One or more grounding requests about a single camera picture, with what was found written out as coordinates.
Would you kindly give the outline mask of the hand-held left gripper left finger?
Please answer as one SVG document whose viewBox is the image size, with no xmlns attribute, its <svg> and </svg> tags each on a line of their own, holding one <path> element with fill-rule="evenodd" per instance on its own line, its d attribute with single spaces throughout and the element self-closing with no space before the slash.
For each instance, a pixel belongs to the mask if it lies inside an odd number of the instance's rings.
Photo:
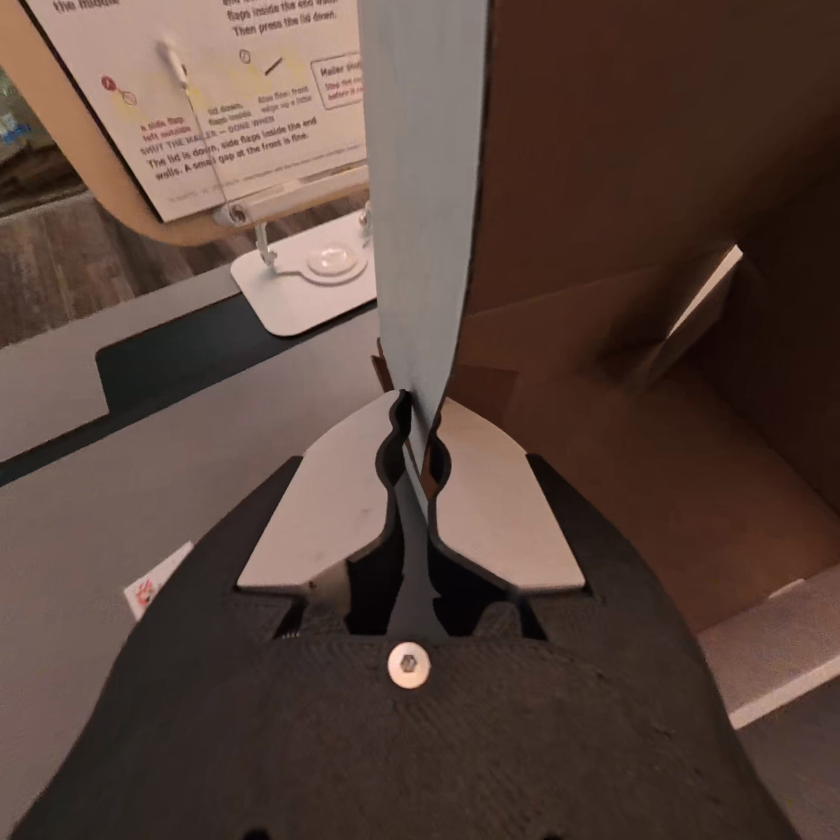
<svg viewBox="0 0 840 840">
<path fill-rule="evenodd" d="M 347 592 L 349 564 L 393 534 L 411 397 L 390 391 L 305 452 L 238 577 L 244 592 Z"/>
</svg>

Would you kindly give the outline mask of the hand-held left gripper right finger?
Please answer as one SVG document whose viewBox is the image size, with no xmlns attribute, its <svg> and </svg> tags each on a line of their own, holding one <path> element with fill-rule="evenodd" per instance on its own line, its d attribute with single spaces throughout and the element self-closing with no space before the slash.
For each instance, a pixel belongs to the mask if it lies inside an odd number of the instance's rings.
<svg viewBox="0 0 840 840">
<path fill-rule="evenodd" d="M 574 592 L 585 576 L 526 451 L 483 416 L 446 399 L 435 442 L 444 474 L 428 505 L 444 555 L 519 595 Z"/>
</svg>

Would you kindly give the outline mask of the white cardboard mailer box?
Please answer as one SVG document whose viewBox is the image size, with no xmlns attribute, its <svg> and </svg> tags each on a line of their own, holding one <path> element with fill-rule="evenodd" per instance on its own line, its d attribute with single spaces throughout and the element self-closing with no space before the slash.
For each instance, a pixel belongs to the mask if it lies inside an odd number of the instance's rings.
<svg viewBox="0 0 840 840">
<path fill-rule="evenodd" d="M 838 677 L 838 2 L 359 2 L 381 352 L 611 520 L 736 729 Z"/>
</svg>

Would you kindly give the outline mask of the dark desk mat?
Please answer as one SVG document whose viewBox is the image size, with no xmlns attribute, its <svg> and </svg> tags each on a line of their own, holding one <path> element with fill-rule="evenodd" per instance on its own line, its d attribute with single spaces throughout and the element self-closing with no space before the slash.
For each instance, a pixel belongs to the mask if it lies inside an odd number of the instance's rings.
<svg viewBox="0 0 840 840">
<path fill-rule="evenodd" d="M 375 301 L 304 333 L 269 333 L 239 293 L 96 352 L 108 411 L 1 464 L 1 487 L 374 310 Z"/>
</svg>

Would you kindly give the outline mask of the small white red-print card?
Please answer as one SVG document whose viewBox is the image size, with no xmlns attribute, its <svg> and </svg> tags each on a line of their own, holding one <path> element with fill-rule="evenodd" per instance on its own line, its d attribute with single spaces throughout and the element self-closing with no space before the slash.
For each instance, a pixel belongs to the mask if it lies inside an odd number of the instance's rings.
<svg viewBox="0 0 840 840">
<path fill-rule="evenodd" d="M 123 589 L 123 597 L 136 623 L 142 619 L 154 598 L 184 559 L 193 551 L 193 548 L 193 542 L 184 543 L 176 551 L 157 563 L 149 572 L 146 572 Z"/>
</svg>

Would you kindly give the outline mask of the wooden board on white stand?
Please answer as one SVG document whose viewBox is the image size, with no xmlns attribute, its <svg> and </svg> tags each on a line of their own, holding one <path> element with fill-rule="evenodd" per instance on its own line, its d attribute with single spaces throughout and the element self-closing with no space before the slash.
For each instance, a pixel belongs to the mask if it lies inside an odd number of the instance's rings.
<svg viewBox="0 0 840 840">
<path fill-rule="evenodd" d="M 234 260 L 230 273 L 269 333 L 295 337 L 375 301 L 367 210 L 274 243 L 266 233 L 269 222 L 367 189 L 366 158 L 163 223 L 25 2 L 2 2 L 2 68 L 81 180 L 125 226 L 148 238 L 182 246 L 205 244 L 253 228 L 254 248 Z"/>
</svg>

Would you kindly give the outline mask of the printed instruction sheet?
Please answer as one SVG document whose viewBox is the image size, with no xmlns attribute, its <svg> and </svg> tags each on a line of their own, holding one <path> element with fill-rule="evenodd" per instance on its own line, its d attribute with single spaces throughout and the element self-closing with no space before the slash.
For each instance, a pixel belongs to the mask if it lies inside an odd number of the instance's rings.
<svg viewBox="0 0 840 840">
<path fill-rule="evenodd" d="M 366 158 L 357 2 L 24 5 L 163 223 Z"/>
</svg>

